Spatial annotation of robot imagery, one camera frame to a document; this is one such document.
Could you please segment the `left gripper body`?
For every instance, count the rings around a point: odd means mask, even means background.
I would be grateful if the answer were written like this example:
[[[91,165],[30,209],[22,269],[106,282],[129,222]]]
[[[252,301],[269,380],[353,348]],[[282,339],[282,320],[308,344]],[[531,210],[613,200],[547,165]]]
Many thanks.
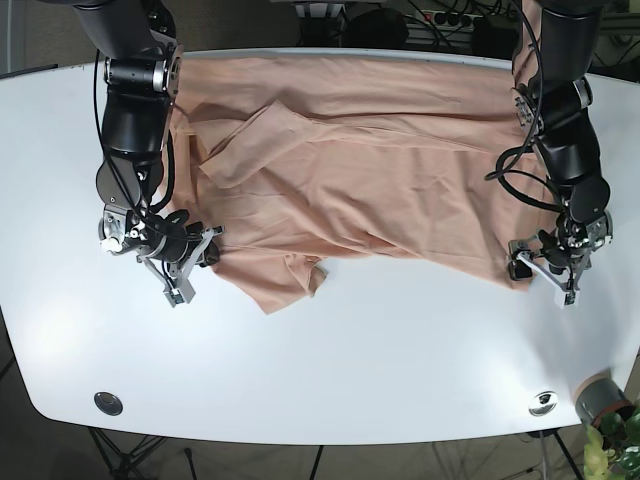
[[[613,220],[608,210],[591,222],[580,223],[568,213],[552,210],[550,205],[541,209],[540,253],[551,271],[577,271],[581,264],[591,266],[591,254],[613,239]]]

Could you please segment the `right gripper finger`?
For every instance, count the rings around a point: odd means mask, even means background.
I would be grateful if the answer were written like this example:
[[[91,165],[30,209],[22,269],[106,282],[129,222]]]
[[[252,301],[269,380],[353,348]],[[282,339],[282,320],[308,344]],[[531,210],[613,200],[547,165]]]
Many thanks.
[[[205,228],[203,224],[190,224],[186,233],[191,237],[187,243],[186,256],[182,260],[182,270],[187,267],[199,266],[206,268],[217,264],[220,251],[214,238],[223,234],[223,226]]]
[[[196,261],[189,257],[182,264],[166,260],[152,260],[138,256],[138,262],[144,265],[162,284],[163,294],[172,308],[189,304],[195,296],[195,290],[189,280]]]

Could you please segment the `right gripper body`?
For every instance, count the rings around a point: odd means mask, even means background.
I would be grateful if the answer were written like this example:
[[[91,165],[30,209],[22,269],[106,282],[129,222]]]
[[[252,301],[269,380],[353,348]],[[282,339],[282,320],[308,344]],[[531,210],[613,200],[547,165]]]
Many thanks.
[[[188,223],[185,209],[162,217],[147,211],[142,216],[118,197],[106,197],[99,222],[100,246],[112,255],[135,253],[144,260],[157,260],[167,268],[184,266],[201,241],[201,223]]]

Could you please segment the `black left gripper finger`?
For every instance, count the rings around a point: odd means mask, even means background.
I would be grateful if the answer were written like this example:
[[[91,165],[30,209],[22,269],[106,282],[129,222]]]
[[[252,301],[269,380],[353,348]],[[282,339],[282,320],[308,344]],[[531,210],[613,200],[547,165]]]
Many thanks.
[[[547,260],[549,251],[556,246],[553,240],[543,240],[541,238],[527,238],[522,240],[511,240],[508,243],[509,259],[507,262],[507,272],[513,281],[524,281],[531,279],[533,274],[555,283],[556,278],[549,269],[546,269],[537,260]]]
[[[555,289],[554,302],[561,308],[577,306],[580,298],[579,282],[582,275],[592,266],[590,258],[571,260],[566,266],[559,267],[546,262],[540,269],[540,275]]]

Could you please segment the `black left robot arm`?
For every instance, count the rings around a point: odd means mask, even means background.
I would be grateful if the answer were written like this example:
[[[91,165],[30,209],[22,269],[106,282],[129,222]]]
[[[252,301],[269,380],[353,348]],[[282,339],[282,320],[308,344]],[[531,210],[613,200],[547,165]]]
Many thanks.
[[[509,243],[508,273],[514,281],[539,275],[556,289],[562,307],[579,298],[579,281],[592,254],[613,238],[607,210],[611,189],[602,174],[600,146],[589,118],[593,93],[586,73],[605,10],[602,1],[516,1],[519,41],[512,60],[513,93],[526,136],[504,151],[488,181],[496,180],[520,202],[552,212],[550,231]],[[533,153],[546,170],[541,184],[548,202],[517,190],[507,179]]]

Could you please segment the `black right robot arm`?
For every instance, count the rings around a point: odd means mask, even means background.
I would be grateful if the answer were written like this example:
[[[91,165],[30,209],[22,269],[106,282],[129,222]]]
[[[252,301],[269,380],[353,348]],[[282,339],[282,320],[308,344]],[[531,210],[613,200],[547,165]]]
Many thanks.
[[[160,1],[72,1],[97,49],[94,79],[106,104],[94,119],[103,161],[96,189],[104,203],[101,247],[133,252],[162,283],[171,306],[189,303],[194,267],[219,260],[213,239],[222,227],[190,222],[186,210],[164,214],[176,184],[170,120],[178,93],[182,47]]]

